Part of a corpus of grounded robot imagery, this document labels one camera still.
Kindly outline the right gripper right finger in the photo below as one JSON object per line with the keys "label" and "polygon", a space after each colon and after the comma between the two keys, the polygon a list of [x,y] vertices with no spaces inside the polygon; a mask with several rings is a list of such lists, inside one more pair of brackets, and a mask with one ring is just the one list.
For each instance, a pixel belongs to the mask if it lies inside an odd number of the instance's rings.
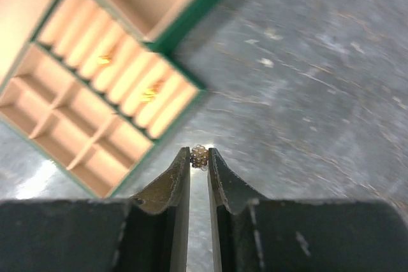
{"label": "right gripper right finger", "polygon": [[218,149],[209,149],[208,191],[215,271],[259,271],[249,201],[260,193],[233,172]]}

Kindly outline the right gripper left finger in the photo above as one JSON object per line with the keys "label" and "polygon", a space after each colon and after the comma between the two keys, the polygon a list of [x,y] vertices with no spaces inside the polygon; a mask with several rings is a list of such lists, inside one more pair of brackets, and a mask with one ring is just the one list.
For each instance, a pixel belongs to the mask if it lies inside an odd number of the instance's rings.
{"label": "right gripper left finger", "polygon": [[132,197],[127,218],[128,271],[185,271],[189,227],[190,150]]}

